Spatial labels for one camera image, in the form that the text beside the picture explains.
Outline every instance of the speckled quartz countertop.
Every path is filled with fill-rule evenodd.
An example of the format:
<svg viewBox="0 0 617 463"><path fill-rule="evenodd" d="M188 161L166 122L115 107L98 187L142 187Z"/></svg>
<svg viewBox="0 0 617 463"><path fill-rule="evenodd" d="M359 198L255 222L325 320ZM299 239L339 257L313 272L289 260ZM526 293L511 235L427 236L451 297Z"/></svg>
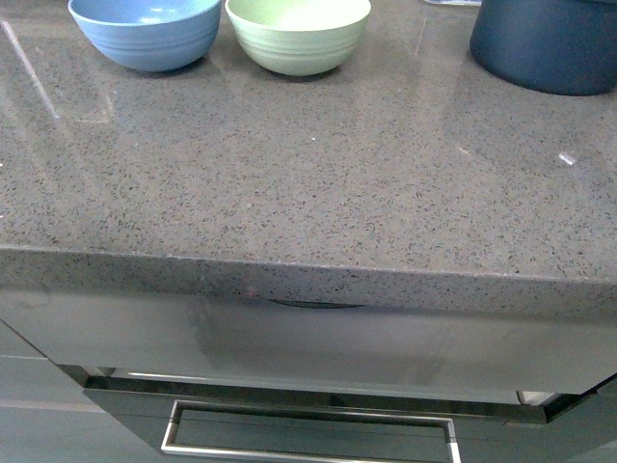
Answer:
<svg viewBox="0 0 617 463"><path fill-rule="evenodd" d="M375 0L347 63L287 79L225 15L147 75L66 2L3 2L0 284L617 319L617 98L493 77L475 14Z"/></svg>

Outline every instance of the dark blue pot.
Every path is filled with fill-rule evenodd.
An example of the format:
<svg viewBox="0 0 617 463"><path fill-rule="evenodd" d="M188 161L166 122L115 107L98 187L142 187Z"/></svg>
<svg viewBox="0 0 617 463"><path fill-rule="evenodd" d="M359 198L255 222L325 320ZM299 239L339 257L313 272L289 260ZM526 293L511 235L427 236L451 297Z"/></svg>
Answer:
<svg viewBox="0 0 617 463"><path fill-rule="evenodd" d="M605 94L617 87L617 0L484 0L470 49L528 89Z"/></svg>

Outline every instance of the kitchen cabinet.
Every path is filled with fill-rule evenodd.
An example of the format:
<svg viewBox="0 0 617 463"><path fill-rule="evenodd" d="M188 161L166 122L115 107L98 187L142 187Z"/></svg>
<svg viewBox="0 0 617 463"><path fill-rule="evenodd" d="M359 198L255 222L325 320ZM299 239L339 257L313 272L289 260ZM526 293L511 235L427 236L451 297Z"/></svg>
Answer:
<svg viewBox="0 0 617 463"><path fill-rule="evenodd" d="M2 300L57 364L178 381L516 403L520 390L581 394L616 368L610 323L145 293Z"/></svg>

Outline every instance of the drawer front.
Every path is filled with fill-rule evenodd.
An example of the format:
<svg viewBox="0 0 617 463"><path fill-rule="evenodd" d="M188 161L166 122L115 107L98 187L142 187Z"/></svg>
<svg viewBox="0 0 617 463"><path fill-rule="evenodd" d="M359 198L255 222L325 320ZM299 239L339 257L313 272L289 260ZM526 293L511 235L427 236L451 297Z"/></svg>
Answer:
<svg viewBox="0 0 617 463"><path fill-rule="evenodd" d="M87 391L87 394L155 449L203 458L204 461L211 461L212 458L216 461L216 456L205 457L191 451L229 449L246 453L268 452L273 456L267 461L281 462L286 461L282 453L355 457L354 461L359 463L365 458L379 461L448 461L446 434L440 427L283 418L261 413L245 414L244 411L236 414L225 411L228 402L215 403L215 409L222 406L223 411L203 411L199 409L200 402L189 401L185 403L196 404L198 408L189 405L189 409L182 412L181 419L176 422L177 433L170 439L166 431L173 412L161 417L158 413L152 413L152 405L157 411L171 411L175 397L110 391ZM253 402L248 408L270 413L267 408ZM236 455L235 460L254 461L250 455Z"/></svg>
<svg viewBox="0 0 617 463"><path fill-rule="evenodd" d="M486 399L516 390L580 394L616 368L611 324L239 298L5 293L1 315L56 363L212 384Z"/></svg>
<svg viewBox="0 0 617 463"><path fill-rule="evenodd" d="M310 408L317 411L345 413L376 412L380 416L422 415L415 413L414 406L405 399L360 397L357 395L341 395L340 402L333 405L331 396L311 393L286 393L281 391L247 391L234 388L201 388L201 391L188 391L178 385L168 384L167 388L152 389L151 384L129 387L125 381L95 380L89 382L85 394L101 408L113 415L132 432L156 449L161 449L164 435L174 417L174 402L176 400L201 402L209 404L241 403L259 410L284 408L293 410L295 407ZM146 390L156 391L148 394ZM182 391L178 395L174 390ZM548 424L536 426L505 425L510 422L505 416L494 417L491 420L479 420L470 417L454 417L454 428L463 462L520 461L522 463L557 463L569 461L569 458L594 449L605 442L614 439L617 418L617 401L611 396L592 395L586 400ZM399 449L401 453L383 453L379 456L426 458L429 461L441 461L443 455L444 434L431 432L434 429L416 426L391 426L384 424L364 424L364 429L356 428L356 423L349 422L298 422L297 419L281 421L275 419L263 422L261 416L232 415L229 410L224 413L210 413L203 410L185 410L181 415L179 431L175 442L182 446L211 447L256 447L269 446L283 442L298 445L295 450L300 452L325 451L318 446L320 442L341 440L345 451L346 443L353 444L354 449L362 452L352 454L367 457L375 456L372 451L382 449ZM302 429L300 436L285 436L279 426L292 426ZM338 433L336 436L320 436L320 430L330 430ZM327 449L336 448L337 443L327 445Z"/></svg>

